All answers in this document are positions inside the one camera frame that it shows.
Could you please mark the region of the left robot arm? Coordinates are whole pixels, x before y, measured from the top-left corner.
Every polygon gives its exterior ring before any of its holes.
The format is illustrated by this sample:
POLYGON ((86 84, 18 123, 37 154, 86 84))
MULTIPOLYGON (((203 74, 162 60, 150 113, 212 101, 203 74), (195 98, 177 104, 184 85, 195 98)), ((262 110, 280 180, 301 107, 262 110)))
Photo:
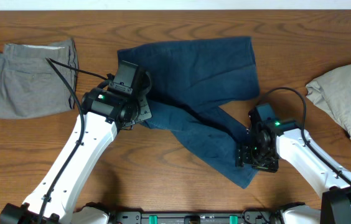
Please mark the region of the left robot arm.
POLYGON ((97 203, 75 211, 85 182, 105 149, 122 129, 132 129, 152 114, 146 95, 150 73, 120 61, 116 75, 77 100, 79 116, 67 143, 35 190, 21 206, 7 204, 0 223, 108 223, 110 213, 97 203))

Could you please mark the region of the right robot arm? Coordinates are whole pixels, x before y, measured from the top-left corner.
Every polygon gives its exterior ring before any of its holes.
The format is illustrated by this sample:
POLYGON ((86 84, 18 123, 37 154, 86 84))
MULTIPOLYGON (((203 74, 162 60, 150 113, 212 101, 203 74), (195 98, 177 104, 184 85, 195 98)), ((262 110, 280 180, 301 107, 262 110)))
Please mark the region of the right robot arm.
POLYGON ((351 171, 326 153, 295 120, 281 121, 269 104, 249 111, 248 142, 236 151, 236 166, 275 173, 290 163, 321 198, 316 210, 303 202, 275 212, 245 211, 244 223, 351 223, 351 171))

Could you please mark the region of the dark blue denim shorts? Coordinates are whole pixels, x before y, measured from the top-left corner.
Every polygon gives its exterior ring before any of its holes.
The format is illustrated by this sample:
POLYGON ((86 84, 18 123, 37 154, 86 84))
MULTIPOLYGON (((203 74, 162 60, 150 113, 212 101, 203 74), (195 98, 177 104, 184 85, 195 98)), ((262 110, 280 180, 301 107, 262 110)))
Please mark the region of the dark blue denim shorts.
POLYGON ((256 171, 236 165, 247 128, 222 109, 260 93, 250 37, 156 42, 117 52, 119 60, 145 68, 152 88, 150 129, 170 131, 191 153, 241 188, 256 171))

